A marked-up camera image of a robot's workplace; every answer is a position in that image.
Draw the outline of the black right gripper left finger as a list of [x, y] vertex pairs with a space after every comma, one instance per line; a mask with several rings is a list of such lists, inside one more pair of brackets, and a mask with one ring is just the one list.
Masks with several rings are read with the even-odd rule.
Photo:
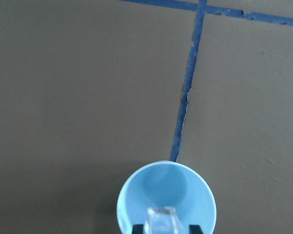
[[143, 234], [143, 233], [144, 233], [143, 224], [135, 224], [132, 226], [132, 234]]

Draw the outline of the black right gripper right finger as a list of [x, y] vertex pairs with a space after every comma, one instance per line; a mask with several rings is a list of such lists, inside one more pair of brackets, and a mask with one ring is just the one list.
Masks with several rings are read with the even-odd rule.
[[189, 225], [189, 234], [203, 234], [199, 225]]

